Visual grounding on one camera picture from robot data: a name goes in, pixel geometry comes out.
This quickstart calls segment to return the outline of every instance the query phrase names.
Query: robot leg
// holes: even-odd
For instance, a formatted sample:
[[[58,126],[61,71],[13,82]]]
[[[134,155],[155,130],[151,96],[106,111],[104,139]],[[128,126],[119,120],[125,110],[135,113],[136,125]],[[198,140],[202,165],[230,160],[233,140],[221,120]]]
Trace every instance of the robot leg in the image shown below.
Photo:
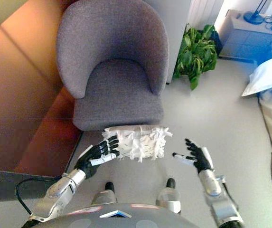
[[[166,188],[162,189],[157,197],[156,205],[179,214],[181,212],[180,193],[175,187],[175,180],[169,178]]]
[[[92,201],[93,205],[99,205],[99,204],[108,204],[108,203],[117,203],[117,199],[114,192],[114,186],[112,182],[108,182],[105,185],[105,190],[99,192],[94,196],[94,199]]]

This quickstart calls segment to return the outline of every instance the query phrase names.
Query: lamp base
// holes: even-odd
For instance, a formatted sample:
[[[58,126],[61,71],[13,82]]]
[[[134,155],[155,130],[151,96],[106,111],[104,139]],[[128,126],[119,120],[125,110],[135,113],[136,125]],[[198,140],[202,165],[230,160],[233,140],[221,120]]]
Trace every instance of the lamp base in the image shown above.
[[[260,25],[263,23],[263,17],[259,15],[259,13],[256,12],[246,12],[244,14],[244,20],[255,25]]]

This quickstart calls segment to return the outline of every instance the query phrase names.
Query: potted plant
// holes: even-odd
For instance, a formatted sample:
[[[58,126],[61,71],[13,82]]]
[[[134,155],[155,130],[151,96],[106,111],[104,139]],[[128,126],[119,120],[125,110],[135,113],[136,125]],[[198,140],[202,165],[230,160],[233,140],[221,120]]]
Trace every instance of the potted plant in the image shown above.
[[[198,86],[199,77],[203,72],[214,70],[217,62],[217,53],[214,41],[210,40],[215,27],[206,25],[203,31],[194,28],[188,29],[183,34],[174,77],[187,75],[190,88],[194,90]]]

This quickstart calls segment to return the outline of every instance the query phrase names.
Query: power cord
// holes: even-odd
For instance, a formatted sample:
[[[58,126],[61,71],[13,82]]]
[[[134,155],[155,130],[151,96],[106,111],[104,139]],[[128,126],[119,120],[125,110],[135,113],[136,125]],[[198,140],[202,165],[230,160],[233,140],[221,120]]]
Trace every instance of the power cord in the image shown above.
[[[272,17],[270,16],[265,17],[264,22],[266,23],[265,27],[269,30],[272,30]]]
[[[57,176],[57,177],[53,177],[53,178],[47,178],[47,177],[35,177],[35,178],[28,178],[25,180],[22,180],[21,182],[19,182],[16,187],[15,187],[15,193],[16,193],[16,197],[17,200],[20,202],[20,204],[23,206],[23,208],[28,212],[28,214],[31,215],[31,210],[26,206],[26,204],[23,202],[21,196],[20,196],[20,186],[21,184],[28,182],[28,181],[43,181],[43,182],[49,182],[49,181],[57,181],[59,179],[61,179],[62,176]]]

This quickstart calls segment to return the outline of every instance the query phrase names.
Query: armchair backrest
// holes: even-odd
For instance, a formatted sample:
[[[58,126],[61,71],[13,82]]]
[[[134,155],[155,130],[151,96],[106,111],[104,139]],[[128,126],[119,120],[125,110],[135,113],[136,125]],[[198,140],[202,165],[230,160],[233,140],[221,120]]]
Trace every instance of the armchair backrest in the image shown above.
[[[80,0],[67,8],[59,26],[57,66],[68,91],[82,98],[97,64],[134,60],[158,95],[167,79],[168,46],[161,19],[142,0]]]

